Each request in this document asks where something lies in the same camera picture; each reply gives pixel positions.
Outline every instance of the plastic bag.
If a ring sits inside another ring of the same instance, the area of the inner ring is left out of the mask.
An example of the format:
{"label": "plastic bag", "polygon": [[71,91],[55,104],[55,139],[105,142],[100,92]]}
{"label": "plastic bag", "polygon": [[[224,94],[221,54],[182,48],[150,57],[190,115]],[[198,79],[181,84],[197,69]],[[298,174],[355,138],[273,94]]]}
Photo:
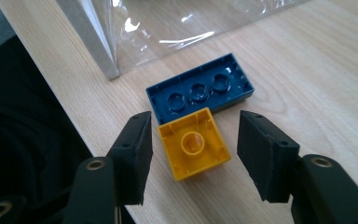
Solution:
{"label": "plastic bag", "polygon": [[[62,6],[68,0],[57,1]],[[86,12],[106,54],[122,74],[306,0],[73,1]],[[67,16],[72,10],[62,9]]]}

